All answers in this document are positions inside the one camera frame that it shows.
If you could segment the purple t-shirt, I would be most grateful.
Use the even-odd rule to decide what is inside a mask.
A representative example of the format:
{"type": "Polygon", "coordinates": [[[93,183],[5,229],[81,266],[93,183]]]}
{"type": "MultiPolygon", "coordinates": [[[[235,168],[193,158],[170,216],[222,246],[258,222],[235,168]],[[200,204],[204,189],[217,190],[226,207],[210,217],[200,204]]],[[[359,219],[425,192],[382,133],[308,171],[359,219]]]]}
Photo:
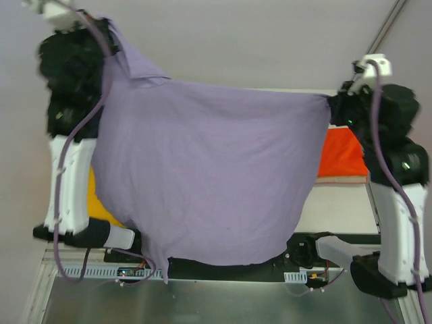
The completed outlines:
{"type": "Polygon", "coordinates": [[[174,80],[109,23],[119,47],[92,156],[95,192],[171,258],[260,264],[280,255],[317,179],[327,95],[174,80]]]}

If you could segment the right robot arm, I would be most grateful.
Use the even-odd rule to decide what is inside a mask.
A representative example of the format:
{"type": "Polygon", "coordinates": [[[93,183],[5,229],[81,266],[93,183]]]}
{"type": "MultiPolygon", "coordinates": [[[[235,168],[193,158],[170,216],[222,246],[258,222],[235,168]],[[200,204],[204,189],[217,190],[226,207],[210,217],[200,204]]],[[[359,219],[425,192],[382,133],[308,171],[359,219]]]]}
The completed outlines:
{"type": "Polygon", "coordinates": [[[347,126],[362,146],[381,249],[367,252],[323,232],[311,237],[304,260],[315,267],[331,261],[350,272],[361,292],[386,300],[430,291],[422,229],[429,157],[408,136],[419,102],[409,88],[386,84],[343,88],[328,103],[331,123],[347,126]]]}

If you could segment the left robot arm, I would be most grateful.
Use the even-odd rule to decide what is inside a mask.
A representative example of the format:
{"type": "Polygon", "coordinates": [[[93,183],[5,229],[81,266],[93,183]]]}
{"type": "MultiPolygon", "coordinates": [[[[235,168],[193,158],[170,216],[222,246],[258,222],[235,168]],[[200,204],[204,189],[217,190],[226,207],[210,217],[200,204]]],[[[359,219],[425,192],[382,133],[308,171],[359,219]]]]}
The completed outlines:
{"type": "Polygon", "coordinates": [[[118,48],[106,18],[85,28],[56,31],[39,47],[39,72],[51,93],[47,109],[50,136],[51,193],[44,222],[33,229],[36,239],[57,240],[76,248],[117,248],[127,262],[142,256],[131,229],[90,217],[87,194],[90,162],[103,111],[106,56],[118,48]]]}

